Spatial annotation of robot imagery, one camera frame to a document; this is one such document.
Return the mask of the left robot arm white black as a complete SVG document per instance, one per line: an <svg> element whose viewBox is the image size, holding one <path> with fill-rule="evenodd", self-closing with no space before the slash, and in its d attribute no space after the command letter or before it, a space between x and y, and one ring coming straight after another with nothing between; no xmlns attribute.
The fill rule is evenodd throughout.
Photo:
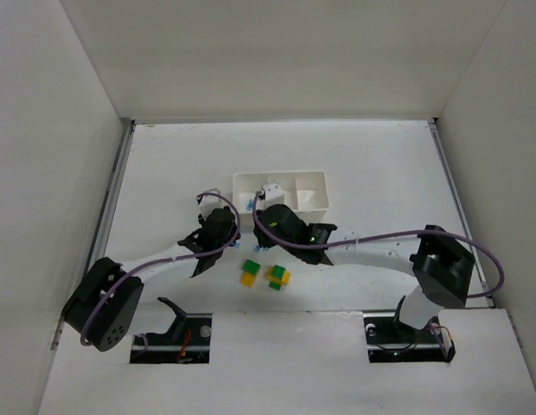
<svg viewBox="0 0 536 415"><path fill-rule="evenodd" d="M80 344L105 352L130 333L144 283L173 270L169 281L199 276L239 239L240 217L235 206L215 208L200 227L170 250L126 271L114 260L98 259L67 300L61 317L80 334Z"/></svg>

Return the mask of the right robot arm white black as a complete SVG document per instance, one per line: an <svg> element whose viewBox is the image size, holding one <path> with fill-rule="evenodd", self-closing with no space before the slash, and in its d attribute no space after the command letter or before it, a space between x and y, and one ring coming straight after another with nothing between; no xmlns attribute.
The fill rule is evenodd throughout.
<svg viewBox="0 0 536 415"><path fill-rule="evenodd" d="M256 210L253 222L259 246L280 246L308 265L364 265L415 278L418 285L395 310L395 321L410 329L424 329L441 310L467 303L475 257L441 227L362 242L336 225L308 224L284 204Z"/></svg>

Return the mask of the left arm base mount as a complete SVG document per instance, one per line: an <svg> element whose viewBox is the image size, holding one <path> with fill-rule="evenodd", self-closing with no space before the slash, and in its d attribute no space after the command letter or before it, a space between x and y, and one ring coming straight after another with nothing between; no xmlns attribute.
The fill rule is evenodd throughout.
<svg viewBox="0 0 536 415"><path fill-rule="evenodd" d="M159 297L137 307L131 323L131 364L208 364L213 328L210 313L188 313Z"/></svg>

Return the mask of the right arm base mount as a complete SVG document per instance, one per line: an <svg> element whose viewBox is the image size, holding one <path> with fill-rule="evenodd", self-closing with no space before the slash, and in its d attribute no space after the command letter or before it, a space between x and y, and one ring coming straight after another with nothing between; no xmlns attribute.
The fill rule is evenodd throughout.
<svg viewBox="0 0 536 415"><path fill-rule="evenodd" d="M412 329L399 322L395 311L363 315L370 363L450 364L456 357L456 344L448 328L434 316L423 329Z"/></svg>

